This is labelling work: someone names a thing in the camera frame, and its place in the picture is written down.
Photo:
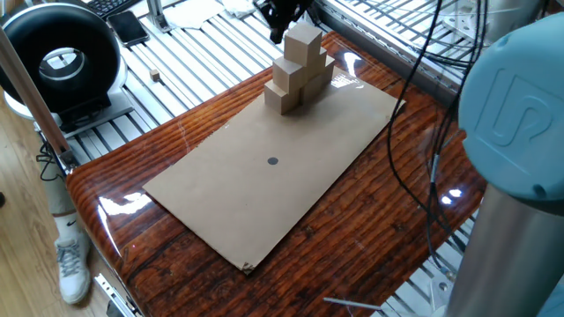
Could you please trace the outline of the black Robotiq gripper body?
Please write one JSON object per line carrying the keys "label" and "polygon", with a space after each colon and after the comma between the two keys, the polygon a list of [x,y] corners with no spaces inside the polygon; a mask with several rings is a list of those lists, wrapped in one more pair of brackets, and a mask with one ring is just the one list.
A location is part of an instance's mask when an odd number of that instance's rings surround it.
{"label": "black Robotiq gripper body", "polygon": [[300,16],[312,3],[313,0],[275,0],[275,8],[282,15]]}

